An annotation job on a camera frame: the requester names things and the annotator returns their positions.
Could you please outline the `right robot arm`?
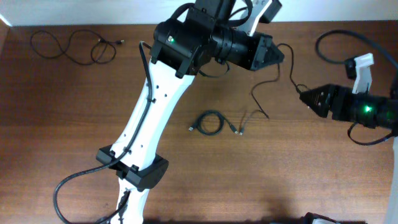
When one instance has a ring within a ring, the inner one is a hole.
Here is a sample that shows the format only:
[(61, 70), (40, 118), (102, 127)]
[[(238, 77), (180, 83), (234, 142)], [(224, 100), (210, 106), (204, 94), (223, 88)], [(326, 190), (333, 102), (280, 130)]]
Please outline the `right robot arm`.
[[(301, 91), (299, 99), (321, 118), (331, 114), (332, 120), (350, 123), (347, 136), (357, 145), (373, 146), (397, 137), (396, 99), (335, 84)], [(368, 129), (384, 128), (389, 133), (373, 141), (361, 142), (351, 135), (357, 125)]]

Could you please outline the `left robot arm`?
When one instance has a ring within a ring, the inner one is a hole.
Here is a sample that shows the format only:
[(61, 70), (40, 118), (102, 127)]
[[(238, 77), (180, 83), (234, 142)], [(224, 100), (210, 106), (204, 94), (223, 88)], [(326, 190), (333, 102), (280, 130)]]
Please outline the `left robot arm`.
[(116, 212), (103, 223), (142, 223), (149, 190), (161, 180), (168, 161), (156, 153), (167, 121), (202, 66), (215, 60), (250, 71), (281, 63), (283, 53), (272, 37), (256, 30), (269, 23), (278, 0), (248, 1), (247, 11), (232, 19), (233, 1), (196, 1), (178, 7), (157, 25), (150, 59), (143, 61), (146, 80), (124, 131), (99, 149), (96, 158), (116, 171)]

